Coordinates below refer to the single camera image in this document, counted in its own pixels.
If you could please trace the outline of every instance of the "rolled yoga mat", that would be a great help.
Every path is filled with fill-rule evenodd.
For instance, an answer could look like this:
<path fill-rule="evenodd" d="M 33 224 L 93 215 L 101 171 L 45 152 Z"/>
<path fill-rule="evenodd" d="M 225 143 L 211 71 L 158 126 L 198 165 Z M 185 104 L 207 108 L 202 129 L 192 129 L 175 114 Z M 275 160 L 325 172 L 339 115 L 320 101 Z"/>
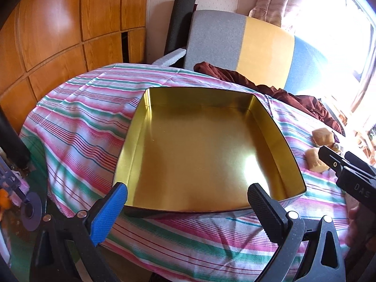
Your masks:
<path fill-rule="evenodd" d="M 196 0 L 175 0 L 167 33 L 165 55 L 187 45 L 195 2 Z"/>

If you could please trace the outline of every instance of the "chair armrest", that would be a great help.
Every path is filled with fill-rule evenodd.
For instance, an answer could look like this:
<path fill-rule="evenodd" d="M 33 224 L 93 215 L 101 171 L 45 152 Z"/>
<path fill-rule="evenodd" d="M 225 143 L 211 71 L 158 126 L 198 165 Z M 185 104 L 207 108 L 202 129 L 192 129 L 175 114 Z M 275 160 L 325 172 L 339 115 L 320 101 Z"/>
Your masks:
<path fill-rule="evenodd" d="M 152 65 L 160 67 L 169 67 L 170 65 L 176 63 L 180 58 L 184 57 L 186 52 L 186 49 L 179 48 L 161 57 L 160 59 L 157 59 L 155 62 L 152 63 Z"/>

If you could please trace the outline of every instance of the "wooden wall panel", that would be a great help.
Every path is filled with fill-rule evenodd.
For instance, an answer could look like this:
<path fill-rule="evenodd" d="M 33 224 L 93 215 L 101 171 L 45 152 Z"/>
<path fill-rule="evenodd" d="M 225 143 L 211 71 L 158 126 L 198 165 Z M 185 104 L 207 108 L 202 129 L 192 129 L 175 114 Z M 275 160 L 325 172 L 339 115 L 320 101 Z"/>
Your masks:
<path fill-rule="evenodd" d="M 130 63 L 145 62 L 145 39 L 145 28 L 138 28 L 128 32 L 128 52 Z"/>
<path fill-rule="evenodd" d="M 82 0 L 82 35 L 88 40 L 120 30 L 120 0 Z"/>
<path fill-rule="evenodd" d="M 39 101 L 68 79 L 86 72 L 82 46 L 54 58 L 29 75 L 31 87 Z"/>
<path fill-rule="evenodd" d="M 21 0 L 20 37 L 26 70 L 78 44 L 79 0 Z"/>
<path fill-rule="evenodd" d="M 24 67 L 17 50 L 16 9 L 0 30 L 0 94 L 24 73 Z"/>
<path fill-rule="evenodd" d="M 87 42 L 83 47 L 89 71 L 112 63 L 123 62 L 120 33 Z"/>
<path fill-rule="evenodd" d="M 121 0 L 121 29 L 146 25 L 147 0 Z"/>
<path fill-rule="evenodd" d="M 36 105 L 36 99 L 28 78 L 14 85 L 0 100 L 1 108 L 16 132 L 31 110 Z"/>

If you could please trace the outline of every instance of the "window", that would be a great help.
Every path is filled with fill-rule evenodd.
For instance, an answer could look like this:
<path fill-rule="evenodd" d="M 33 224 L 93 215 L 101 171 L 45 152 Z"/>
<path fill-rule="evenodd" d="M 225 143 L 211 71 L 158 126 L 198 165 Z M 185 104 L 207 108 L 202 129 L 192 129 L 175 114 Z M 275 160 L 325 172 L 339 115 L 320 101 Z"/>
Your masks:
<path fill-rule="evenodd" d="M 365 11 L 365 4 L 369 7 L 358 0 L 304 0 L 294 25 L 295 35 L 328 59 L 326 101 L 346 126 L 363 134 L 376 123 L 376 107 L 370 107 L 376 96 L 375 13 Z"/>

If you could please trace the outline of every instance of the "striped tablecloth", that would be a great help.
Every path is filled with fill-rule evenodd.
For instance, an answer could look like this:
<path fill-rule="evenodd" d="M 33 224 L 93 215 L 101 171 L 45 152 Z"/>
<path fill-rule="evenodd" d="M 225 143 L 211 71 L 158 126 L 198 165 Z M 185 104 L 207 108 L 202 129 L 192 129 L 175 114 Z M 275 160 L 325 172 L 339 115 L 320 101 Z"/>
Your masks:
<path fill-rule="evenodd" d="M 313 145 L 311 131 L 324 124 L 248 88 L 167 67 L 115 64 L 91 71 L 51 91 L 29 114 L 21 137 L 38 137 L 43 143 L 49 196 L 65 215 L 89 209 L 110 190 L 136 106 L 146 88 L 159 86 L 255 93 L 289 143 L 307 185 L 306 194 L 288 210 L 308 218 L 332 216 L 347 251 L 347 210 L 334 172 L 311 172 L 304 159 L 304 151 Z M 172 281 L 253 281 L 276 250 L 255 215 L 188 220 L 120 216 L 104 245 Z M 304 250 L 302 244 L 287 281 Z"/>

